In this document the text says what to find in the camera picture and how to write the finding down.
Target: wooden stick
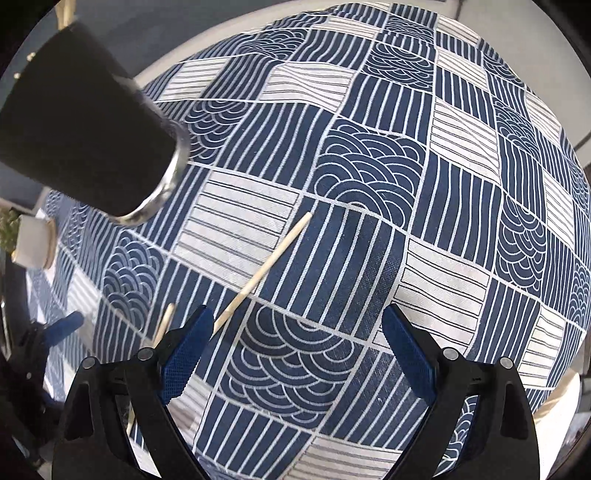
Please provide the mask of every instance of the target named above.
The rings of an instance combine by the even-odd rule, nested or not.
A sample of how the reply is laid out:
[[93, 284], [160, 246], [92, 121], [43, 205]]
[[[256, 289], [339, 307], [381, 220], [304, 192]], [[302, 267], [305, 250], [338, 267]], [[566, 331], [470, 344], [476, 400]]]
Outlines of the wooden stick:
[[252, 276], [252, 278], [242, 287], [242, 290], [238, 295], [234, 297], [234, 299], [230, 302], [230, 305], [226, 307], [226, 309], [222, 312], [222, 314], [217, 318], [216, 323], [213, 324], [213, 335], [212, 337], [218, 333], [220, 328], [228, 321], [228, 319], [232, 316], [234, 311], [238, 308], [238, 306], [242, 303], [242, 301], [249, 295], [249, 293], [256, 287], [256, 285], [262, 280], [262, 278], [267, 274], [267, 272], [271, 269], [271, 267], [275, 264], [277, 259], [287, 250], [287, 248], [293, 243], [293, 241], [298, 237], [301, 231], [308, 225], [310, 219], [312, 218], [312, 214], [307, 212], [299, 222], [297, 222], [294, 227], [289, 231], [289, 233], [285, 236], [285, 238], [281, 241], [279, 245], [277, 245], [276, 249], [273, 250], [273, 253], [265, 260], [265, 263], [261, 265], [256, 273]]
[[[174, 311], [176, 310], [177, 306], [174, 303], [169, 303], [166, 307], [166, 311], [164, 315], [162, 315], [162, 320], [160, 320], [160, 325], [158, 325], [158, 330], [156, 331], [156, 335], [154, 336], [154, 340], [152, 341], [152, 347], [155, 347], [160, 343], [162, 337], [168, 330], [168, 326], [173, 319]], [[131, 435], [131, 429], [134, 427], [135, 422], [135, 412], [133, 407], [129, 407], [129, 416], [127, 418], [127, 435]]]
[[57, 29], [62, 30], [74, 21], [76, 0], [61, 0], [56, 5]]

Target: blue gripper pad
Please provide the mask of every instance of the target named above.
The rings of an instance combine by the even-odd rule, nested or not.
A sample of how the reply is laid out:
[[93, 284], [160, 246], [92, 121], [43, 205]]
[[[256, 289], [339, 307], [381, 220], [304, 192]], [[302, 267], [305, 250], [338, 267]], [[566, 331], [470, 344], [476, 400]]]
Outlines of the blue gripper pad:
[[433, 405], [437, 396], [435, 371], [413, 334], [407, 330], [392, 307], [386, 307], [382, 314], [382, 331], [413, 393], [428, 405]]
[[72, 312], [67, 317], [58, 320], [43, 330], [43, 339], [48, 348], [56, 346], [61, 341], [78, 330], [84, 323], [84, 316], [80, 312]]
[[160, 399], [164, 405], [180, 396], [187, 386], [205, 347], [213, 334], [213, 313], [205, 308], [197, 319], [189, 319], [186, 333], [162, 367]]

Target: black cylinder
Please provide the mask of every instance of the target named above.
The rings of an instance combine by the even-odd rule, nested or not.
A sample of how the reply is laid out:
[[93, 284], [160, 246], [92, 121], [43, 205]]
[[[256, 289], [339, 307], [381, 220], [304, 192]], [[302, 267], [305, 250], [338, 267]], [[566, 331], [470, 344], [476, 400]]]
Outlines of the black cylinder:
[[154, 194], [176, 153], [170, 122], [79, 23], [36, 52], [0, 111], [1, 162], [113, 217]]

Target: screw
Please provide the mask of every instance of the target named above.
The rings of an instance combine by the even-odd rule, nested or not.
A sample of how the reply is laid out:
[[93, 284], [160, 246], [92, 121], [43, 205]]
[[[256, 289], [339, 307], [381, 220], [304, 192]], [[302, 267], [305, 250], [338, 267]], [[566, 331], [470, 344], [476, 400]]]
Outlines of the screw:
[[93, 356], [87, 356], [84, 360], [82, 360], [82, 368], [84, 370], [88, 370], [95, 366], [96, 360]]
[[142, 348], [138, 352], [138, 358], [142, 361], [150, 360], [154, 354], [154, 350], [151, 349], [149, 346]]
[[455, 348], [446, 348], [443, 350], [443, 356], [448, 360], [457, 360], [460, 356]]
[[513, 368], [513, 360], [504, 356], [501, 358], [501, 366], [509, 370], [510, 368]]

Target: table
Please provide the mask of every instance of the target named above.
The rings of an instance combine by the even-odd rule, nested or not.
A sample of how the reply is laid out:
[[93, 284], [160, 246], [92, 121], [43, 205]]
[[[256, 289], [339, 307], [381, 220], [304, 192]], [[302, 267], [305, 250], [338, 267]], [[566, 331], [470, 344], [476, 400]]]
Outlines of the table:
[[84, 356], [150, 342], [169, 303], [173, 328], [197, 305], [221, 312], [307, 211], [170, 404], [212, 478], [381, 478], [426, 410], [381, 332], [392, 301], [441, 346], [512, 358], [532, 410], [548, 397], [590, 326], [589, 185], [556, 117], [477, 33], [339, 5], [234, 35], [145, 91], [191, 134], [165, 207], [134, 229], [57, 192], [43, 207], [60, 241], [28, 272], [31, 314], [87, 318], [51, 351], [55, 398]]

